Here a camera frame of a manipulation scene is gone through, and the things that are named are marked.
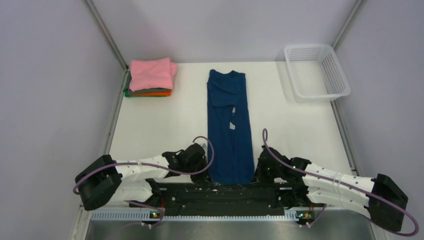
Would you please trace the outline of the navy blue printed t-shirt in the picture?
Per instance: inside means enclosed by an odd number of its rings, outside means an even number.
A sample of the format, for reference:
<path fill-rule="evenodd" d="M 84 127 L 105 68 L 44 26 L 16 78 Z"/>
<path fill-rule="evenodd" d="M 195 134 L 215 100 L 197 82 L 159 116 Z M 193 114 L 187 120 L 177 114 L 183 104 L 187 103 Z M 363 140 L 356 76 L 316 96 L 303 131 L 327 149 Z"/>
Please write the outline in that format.
<path fill-rule="evenodd" d="M 208 168 L 215 183 L 246 185 L 255 172 L 246 75 L 210 70 L 207 81 Z"/>

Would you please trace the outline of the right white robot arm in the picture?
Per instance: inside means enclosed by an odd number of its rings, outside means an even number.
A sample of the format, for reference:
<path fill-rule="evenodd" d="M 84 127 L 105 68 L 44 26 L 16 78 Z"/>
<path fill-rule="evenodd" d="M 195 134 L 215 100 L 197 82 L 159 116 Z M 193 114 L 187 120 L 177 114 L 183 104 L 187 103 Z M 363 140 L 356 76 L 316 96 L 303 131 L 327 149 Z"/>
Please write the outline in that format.
<path fill-rule="evenodd" d="M 402 211 L 409 198 L 387 175 L 344 174 L 308 159 L 289 159 L 263 145 L 252 181 L 273 184 L 276 178 L 291 185 L 291 195 L 286 200 L 288 208 L 331 205 L 359 213 L 387 231 L 399 233 L 402 229 Z"/>

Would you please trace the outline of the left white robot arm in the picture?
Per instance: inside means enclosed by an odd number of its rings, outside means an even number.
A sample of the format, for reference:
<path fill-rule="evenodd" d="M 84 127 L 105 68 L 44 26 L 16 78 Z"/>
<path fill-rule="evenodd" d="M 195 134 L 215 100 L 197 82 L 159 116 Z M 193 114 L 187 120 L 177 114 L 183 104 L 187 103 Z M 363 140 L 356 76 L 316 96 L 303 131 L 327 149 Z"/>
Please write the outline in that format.
<path fill-rule="evenodd" d="M 190 176 L 192 182 L 209 181 L 210 165 L 205 143 L 145 159 L 114 160 L 106 154 L 75 177 L 72 191 L 86 211 L 127 201 L 154 207 L 161 198 L 158 180 Z"/>

